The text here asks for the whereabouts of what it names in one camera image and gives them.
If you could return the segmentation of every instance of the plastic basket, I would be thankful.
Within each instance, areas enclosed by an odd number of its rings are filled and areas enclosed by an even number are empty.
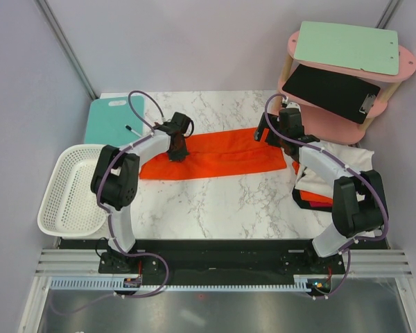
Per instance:
[[[101,144],[79,144],[60,155],[37,218],[42,232],[81,239],[107,236],[106,214],[91,192],[102,148]]]

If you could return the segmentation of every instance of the wooden shelf leg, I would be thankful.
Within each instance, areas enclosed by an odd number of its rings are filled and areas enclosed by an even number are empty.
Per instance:
[[[284,66],[282,67],[282,72],[280,73],[279,81],[288,80],[288,77],[290,76],[291,66],[293,66],[293,58],[291,57],[291,55],[286,54],[285,63],[284,63]],[[282,97],[278,96],[274,98],[272,102],[272,106],[271,106],[271,113],[279,114],[281,102],[282,102]]]
[[[371,125],[373,120],[374,118],[366,118],[365,121],[361,125],[359,125],[359,130],[367,130],[368,126]]]
[[[388,86],[387,89],[383,90],[379,100],[380,102],[388,102],[391,96],[395,93],[396,89],[399,88],[402,82],[395,82]]]
[[[288,77],[290,76],[291,66],[293,66],[293,59],[291,55],[287,54],[285,58],[284,67],[282,68],[282,72],[280,74],[280,78],[283,81],[287,81]]]

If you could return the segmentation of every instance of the orange towel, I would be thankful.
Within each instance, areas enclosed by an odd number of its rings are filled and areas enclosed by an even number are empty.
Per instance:
[[[299,163],[297,162],[293,162],[293,168],[294,168],[294,172],[297,173],[299,172]],[[320,196],[319,194],[314,194],[308,191],[300,191],[300,198],[302,200],[305,201],[313,201],[315,203],[331,203],[333,204],[333,199],[328,198],[326,196]]]
[[[142,166],[141,179],[185,180],[244,175],[285,169],[280,148],[254,140],[255,128],[193,135],[187,139],[189,156],[170,162],[166,153]]]

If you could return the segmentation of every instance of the white wall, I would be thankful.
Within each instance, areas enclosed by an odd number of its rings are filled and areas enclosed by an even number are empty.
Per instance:
[[[399,43],[416,57],[416,0],[404,1],[388,28],[398,31]],[[416,277],[416,73],[390,99],[362,145],[376,152],[374,167],[383,177],[390,211],[388,240],[406,251]]]
[[[32,0],[0,0],[0,333],[15,332],[42,246],[37,211],[90,100]]]
[[[303,20],[375,26],[388,0],[47,0],[98,94],[276,89]]]

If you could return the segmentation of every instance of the white marble surface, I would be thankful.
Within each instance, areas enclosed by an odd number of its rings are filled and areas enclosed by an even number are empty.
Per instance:
[[[158,92],[152,97],[165,116],[182,112],[195,134],[256,127],[272,92]],[[117,96],[105,94],[106,97]],[[146,101],[146,114],[159,119]],[[186,181],[140,180],[132,204],[136,238],[293,239],[311,238],[330,223],[331,214],[301,210],[291,198],[295,174],[267,173]]]

